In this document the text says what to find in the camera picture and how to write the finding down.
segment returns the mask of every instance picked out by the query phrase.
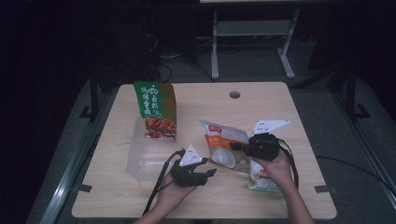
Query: clear plastic container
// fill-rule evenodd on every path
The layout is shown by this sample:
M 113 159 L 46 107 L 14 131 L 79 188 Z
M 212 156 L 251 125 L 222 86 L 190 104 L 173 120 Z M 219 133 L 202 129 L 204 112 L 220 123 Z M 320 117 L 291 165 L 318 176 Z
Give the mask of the clear plastic container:
M 134 126 L 126 170 L 138 181 L 156 181 L 168 158 L 177 150 L 174 138 L 147 138 L 145 121 L 138 117 Z

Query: food package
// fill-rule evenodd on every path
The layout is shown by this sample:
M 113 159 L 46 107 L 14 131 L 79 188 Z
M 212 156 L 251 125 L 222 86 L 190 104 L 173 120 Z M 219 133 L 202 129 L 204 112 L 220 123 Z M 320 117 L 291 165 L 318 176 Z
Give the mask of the food package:
M 250 179 L 253 183 L 247 185 L 249 189 L 280 191 L 277 185 L 268 177 L 265 169 L 253 160 L 250 160 Z
M 169 83 L 135 82 L 140 115 L 145 120 L 147 138 L 177 135 L 176 98 Z
M 248 134 L 233 127 L 200 119 L 209 147 L 210 160 L 235 171 L 248 173 L 249 158 L 243 151 L 231 150 L 230 143 L 248 144 Z

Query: wooden table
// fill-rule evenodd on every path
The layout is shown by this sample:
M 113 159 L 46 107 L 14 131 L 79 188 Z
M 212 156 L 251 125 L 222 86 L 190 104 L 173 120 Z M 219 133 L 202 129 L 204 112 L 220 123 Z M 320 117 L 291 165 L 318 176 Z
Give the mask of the wooden table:
M 291 123 L 272 133 L 286 140 L 300 175 L 300 192 L 315 219 L 330 219 L 336 210 L 329 192 L 316 193 L 325 185 L 304 126 L 281 82 L 174 84 L 177 98 L 177 144 L 193 144 L 202 157 L 209 152 L 198 119 L 232 126 L 251 135 L 257 119 L 289 119 Z M 240 98 L 230 97 L 239 91 Z M 138 182 L 125 170 L 134 123 L 139 108 L 133 85 L 120 87 L 108 116 L 83 185 L 73 207 L 75 217 L 141 217 L 155 181 Z M 247 188 L 248 174 L 217 168 L 205 186 L 200 186 L 168 217 L 170 218 L 287 218 L 280 192 Z

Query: white stand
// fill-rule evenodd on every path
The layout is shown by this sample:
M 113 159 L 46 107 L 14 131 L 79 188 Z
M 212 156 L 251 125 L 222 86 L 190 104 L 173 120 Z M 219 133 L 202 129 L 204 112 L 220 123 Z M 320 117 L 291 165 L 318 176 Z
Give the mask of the white stand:
M 218 21 L 218 13 L 213 15 L 213 46 L 212 46 L 212 79 L 219 79 L 218 36 L 232 35 L 285 35 L 286 41 L 282 49 L 278 49 L 280 61 L 288 78 L 294 78 L 289 60 L 286 56 L 293 36 L 300 9 L 294 10 L 291 20 L 284 21 Z

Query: table leg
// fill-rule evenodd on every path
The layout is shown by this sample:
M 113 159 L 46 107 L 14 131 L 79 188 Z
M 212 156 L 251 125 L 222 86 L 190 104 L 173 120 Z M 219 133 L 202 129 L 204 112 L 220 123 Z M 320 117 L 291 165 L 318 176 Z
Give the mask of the table leg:
M 213 39 L 212 39 L 212 79 L 219 79 L 218 66 L 218 12 L 213 13 Z
M 280 61 L 282 62 L 283 68 L 285 69 L 286 76 L 288 78 L 294 78 L 294 73 L 293 70 L 291 69 L 288 57 L 286 56 L 286 53 L 288 52 L 288 48 L 290 45 L 291 38 L 294 33 L 294 28 L 296 27 L 298 15 L 300 14 L 300 9 L 296 8 L 293 12 L 293 16 L 290 20 L 290 24 L 288 27 L 288 31 L 286 33 L 286 41 L 285 44 L 281 49 L 277 50 L 277 53 L 279 55 Z

